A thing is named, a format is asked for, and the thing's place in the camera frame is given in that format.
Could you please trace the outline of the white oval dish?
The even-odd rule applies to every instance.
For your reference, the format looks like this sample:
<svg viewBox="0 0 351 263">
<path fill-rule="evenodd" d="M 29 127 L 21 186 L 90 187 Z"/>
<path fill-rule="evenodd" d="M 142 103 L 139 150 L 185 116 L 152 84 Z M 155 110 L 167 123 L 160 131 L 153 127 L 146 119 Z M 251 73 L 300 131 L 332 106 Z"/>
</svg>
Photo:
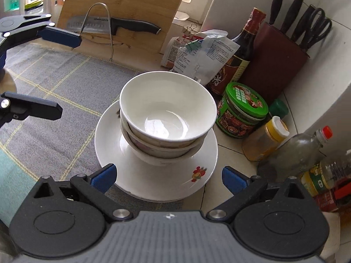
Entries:
<svg viewBox="0 0 351 263">
<path fill-rule="evenodd" d="M 101 166 L 117 167 L 115 185 L 127 194 L 154 203 L 178 201 L 199 191 L 211 178 L 218 158 L 217 138 L 208 132 L 194 155 L 166 166 L 142 161 L 122 132 L 116 101 L 100 117 L 95 131 L 95 152 Z"/>
</svg>

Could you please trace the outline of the white bowl pink flowers front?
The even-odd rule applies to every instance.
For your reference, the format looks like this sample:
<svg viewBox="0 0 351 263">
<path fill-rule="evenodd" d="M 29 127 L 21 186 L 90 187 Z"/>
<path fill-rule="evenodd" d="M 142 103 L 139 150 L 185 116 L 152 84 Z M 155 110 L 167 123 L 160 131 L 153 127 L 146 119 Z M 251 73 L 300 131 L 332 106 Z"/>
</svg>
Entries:
<svg viewBox="0 0 351 263">
<path fill-rule="evenodd" d="M 196 144 L 193 148 L 191 148 L 188 152 L 183 154 L 182 156 L 176 158 L 159 158 L 155 156 L 150 156 L 149 154 L 143 152 L 139 148 L 135 146 L 135 144 L 131 141 L 128 132 L 121 126 L 121 132 L 123 134 L 124 139 L 127 141 L 129 146 L 131 146 L 131 150 L 136 157 L 138 157 L 143 162 L 154 165 L 154 166 L 166 166 L 175 164 L 178 162 L 182 162 L 194 156 L 202 147 L 205 137 L 201 137 L 199 144 Z"/>
</svg>

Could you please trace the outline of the white bowl pink flowers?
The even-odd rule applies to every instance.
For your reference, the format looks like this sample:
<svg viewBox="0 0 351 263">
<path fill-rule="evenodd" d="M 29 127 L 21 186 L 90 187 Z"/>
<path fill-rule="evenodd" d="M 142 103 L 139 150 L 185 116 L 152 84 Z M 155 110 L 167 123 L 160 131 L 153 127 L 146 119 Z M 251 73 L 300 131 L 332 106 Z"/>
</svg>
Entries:
<svg viewBox="0 0 351 263">
<path fill-rule="evenodd" d="M 206 137 L 206 136 L 200 137 L 185 147 L 179 147 L 179 148 L 160 147 L 154 144 L 149 144 L 145 140 L 142 140 L 140 137 L 138 137 L 131 130 L 131 127 L 129 126 L 129 123 L 127 122 L 123 113 L 120 114 L 120 119 L 121 119 L 121 129 L 123 133 L 127 135 L 127 138 L 131 141 L 131 143 L 140 151 L 152 157 L 164 158 L 164 159 L 191 157 L 201 149 L 201 146 Z"/>
<path fill-rule="evenodd" d="M 193 148 L 191 148 L 188 152 L 183 154 L 182 156 L 176 158 L 159 158 L 155 156 L 150 156 L 149 154 L 143 152 L 139 148 L 135 146 L 135 144 L 131 141 L 128 132 L 121 126 L 121 132 L 123 134 L 124 139 L 127 141 L 129 146 L 131 146 L 131 150 L 136 157 L 138 157 L 143 162 L 154 165 L 154 166 L 166 166 L 175 164 L 178 162 L 182 162 L 194 156 L 202 147 L 205 137 L 201 137 L 199 144 L 196 144 Z"/>
</svg>

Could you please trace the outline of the plain white bowl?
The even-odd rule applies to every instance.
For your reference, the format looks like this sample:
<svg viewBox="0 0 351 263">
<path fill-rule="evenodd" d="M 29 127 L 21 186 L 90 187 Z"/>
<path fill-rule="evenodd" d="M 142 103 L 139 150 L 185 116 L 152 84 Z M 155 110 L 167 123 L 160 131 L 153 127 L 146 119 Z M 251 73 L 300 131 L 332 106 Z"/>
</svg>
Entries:
<svg viewBox="0 0 351 263">
<path fill-rule="evenodd" d="M 120 110 L 130 129 L 155 146 L 183 148 L 206 135 L 217 118 L 205 87 L 169 71 L 139 74 L 120 93 Z"/>
</svg>

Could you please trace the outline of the glass jar green lid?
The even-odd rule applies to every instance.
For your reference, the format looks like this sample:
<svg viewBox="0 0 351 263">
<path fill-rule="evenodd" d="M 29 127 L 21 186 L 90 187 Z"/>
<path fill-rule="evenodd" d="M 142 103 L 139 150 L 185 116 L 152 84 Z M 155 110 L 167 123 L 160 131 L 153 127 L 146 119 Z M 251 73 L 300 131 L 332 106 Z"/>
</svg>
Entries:
<svg viewBox="0 0 351 263">
<path fill-rule="evenodd" d="M 43 0 L 33 0 L 24 6 L 24 13 L 26 15 L 43 13 Z"/>
</svg>

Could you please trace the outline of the yellow lid spice jar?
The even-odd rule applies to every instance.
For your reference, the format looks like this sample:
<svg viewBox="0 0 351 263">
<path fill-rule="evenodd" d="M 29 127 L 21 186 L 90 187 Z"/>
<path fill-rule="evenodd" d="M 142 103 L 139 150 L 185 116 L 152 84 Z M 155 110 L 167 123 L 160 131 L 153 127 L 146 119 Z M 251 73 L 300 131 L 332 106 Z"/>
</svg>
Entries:
<svg viewBox="0 0 351 263">
<path fill-rule="evenodd" d="M 273 116 L 243 140 L 243 153 L 249 161 L 261 161 L 275 151 L 289 135 L 290 132 L 281 118 Z"/>
</svg>

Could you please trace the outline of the grey green checked cloth mat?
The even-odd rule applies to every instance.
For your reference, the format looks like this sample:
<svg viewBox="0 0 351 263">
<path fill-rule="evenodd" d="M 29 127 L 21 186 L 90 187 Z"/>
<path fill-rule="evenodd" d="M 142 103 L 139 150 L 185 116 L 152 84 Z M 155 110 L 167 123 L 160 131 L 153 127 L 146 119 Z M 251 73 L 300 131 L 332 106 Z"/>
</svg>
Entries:
<svg viewBox="0 0 351 263">
<path fill-rule="evenodd" d="M 1 127 L 1 221 L 9 224 L 41 176 L 66 180 L 99 167 L 97 123 L 137 72 L 35 43 L 10 49 L 5 68 L 18 93 L 45 103 Z"/>
</svg>

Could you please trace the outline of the green lid sauce jar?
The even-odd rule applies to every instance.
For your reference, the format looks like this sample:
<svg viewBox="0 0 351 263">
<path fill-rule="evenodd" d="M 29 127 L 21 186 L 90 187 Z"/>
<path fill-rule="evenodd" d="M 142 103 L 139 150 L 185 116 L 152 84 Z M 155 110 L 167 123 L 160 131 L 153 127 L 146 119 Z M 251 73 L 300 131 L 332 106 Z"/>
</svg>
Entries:
<svg viewBox="0 0 351 263">
<path fill-rule="evenodd" d="M 230 82 L 218 103 L 216 124 L 231 137 L 245 138 L 267 114 L 268 105 L 256 91 Z"/>
</svg>

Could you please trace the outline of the cooking oil bottle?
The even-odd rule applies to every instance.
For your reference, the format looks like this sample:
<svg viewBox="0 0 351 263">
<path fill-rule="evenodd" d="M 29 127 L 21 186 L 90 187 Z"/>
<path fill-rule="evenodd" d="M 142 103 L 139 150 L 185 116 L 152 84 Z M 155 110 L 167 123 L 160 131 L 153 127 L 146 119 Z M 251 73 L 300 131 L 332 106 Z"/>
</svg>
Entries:
<svg viewBox="0 0 351 263">
<path fill-rule="evenodd" d="M 300 175 L 300 181 L 312 197 L 350 179 L 350 150 L 331 154 Z"/>
</svg>

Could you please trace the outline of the green cap small jar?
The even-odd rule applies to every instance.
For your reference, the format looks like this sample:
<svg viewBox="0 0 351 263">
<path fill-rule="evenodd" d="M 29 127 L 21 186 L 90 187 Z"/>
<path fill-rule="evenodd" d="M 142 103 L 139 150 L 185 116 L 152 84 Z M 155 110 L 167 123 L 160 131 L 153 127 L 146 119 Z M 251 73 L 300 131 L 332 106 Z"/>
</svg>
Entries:
<svg viewBox="0 0 351 263">
<path fill-rule="evenodd" d="M 289 110 L 281 99 L 275 99 L 270 105 L 268 113 L 270 117 L 277 116 L 280 119 L 283 119 L 288 115 Z"/>
</svg>

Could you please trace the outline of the red white paper bag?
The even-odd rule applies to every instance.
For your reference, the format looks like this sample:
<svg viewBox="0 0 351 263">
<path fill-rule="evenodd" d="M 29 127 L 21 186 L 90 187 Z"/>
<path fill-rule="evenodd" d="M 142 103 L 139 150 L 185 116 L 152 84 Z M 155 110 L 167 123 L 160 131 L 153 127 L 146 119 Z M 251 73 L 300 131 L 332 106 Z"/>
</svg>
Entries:
<svg viewBox="0 0 351 263">
<path fill-rule="evenodd" d="M 177 57 L 178 50 L 190 42 L 202 39 L 203 37 L 199 35 L 186 36 L 185 34 L 179 37 L 172 37 L 164 49 L 161 66 L 172 69 L 174 66 L 174 61 Z"/>
</svg>

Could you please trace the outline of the dark soy sauce bottle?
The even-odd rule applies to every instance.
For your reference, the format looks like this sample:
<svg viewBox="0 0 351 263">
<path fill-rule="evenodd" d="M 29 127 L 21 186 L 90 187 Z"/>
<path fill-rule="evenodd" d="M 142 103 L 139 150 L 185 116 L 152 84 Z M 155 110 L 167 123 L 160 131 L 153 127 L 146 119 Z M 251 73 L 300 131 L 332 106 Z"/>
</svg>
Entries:
<svg viewBox="0 0 351 263">
<path fill-rule="evenodd" d="M 237 81 L 249 65 L 253 56 L 255 37 L 265 18 L 266 13 L 254 8 L 240 34 L 232 39 L 233 42 L 239 45 L 238 50 L 234 52 L 233 56 L 206 85 L 206 88 L 215 99 L 220 99 L 228 83 Z"/>
</svg>

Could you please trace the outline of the white plastic seasoning box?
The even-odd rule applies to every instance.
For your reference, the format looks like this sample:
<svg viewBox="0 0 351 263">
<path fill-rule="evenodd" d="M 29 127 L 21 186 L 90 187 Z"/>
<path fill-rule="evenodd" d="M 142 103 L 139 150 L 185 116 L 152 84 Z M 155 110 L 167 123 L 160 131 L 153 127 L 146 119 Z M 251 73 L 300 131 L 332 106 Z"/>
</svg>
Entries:
<svg viewBox="0 0 351 263">
<path fill-rule="evenodd" d="M 320 257 L 325 262 L 336 262 L 335 254 L 340 248 L 340 215 L 338 213 L 323 212 L 326 218 L 330 232 Z"/>
</svg>

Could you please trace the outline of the white plastic bag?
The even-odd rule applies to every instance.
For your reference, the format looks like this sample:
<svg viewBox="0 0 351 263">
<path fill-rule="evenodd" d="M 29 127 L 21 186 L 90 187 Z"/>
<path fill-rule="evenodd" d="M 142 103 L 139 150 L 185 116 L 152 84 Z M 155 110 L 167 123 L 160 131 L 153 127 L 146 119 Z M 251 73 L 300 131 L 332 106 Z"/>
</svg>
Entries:
<svg viewBox="0 0 351 263">
<path fill-rule="evenodd" d="M 179 48 L 172 72 L 207 85 L 239 49 L 227 35 L 222 30 L 201 32 L 200 38 Z"/>
</svg>

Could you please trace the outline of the brown knife block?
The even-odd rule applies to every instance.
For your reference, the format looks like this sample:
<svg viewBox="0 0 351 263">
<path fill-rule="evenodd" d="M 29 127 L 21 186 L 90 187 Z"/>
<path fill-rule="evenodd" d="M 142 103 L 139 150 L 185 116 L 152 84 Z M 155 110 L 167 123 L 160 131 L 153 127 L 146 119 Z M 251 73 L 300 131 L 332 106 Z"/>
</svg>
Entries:
<svg viewBox="0 0 351 263">
<path fill-rule="evenodd" d="M 253 59 L 238 82 L 256 91 L 270 105 L 310 56 L 274 26 L 264 23 L 255 37 Z"/>
</svg>

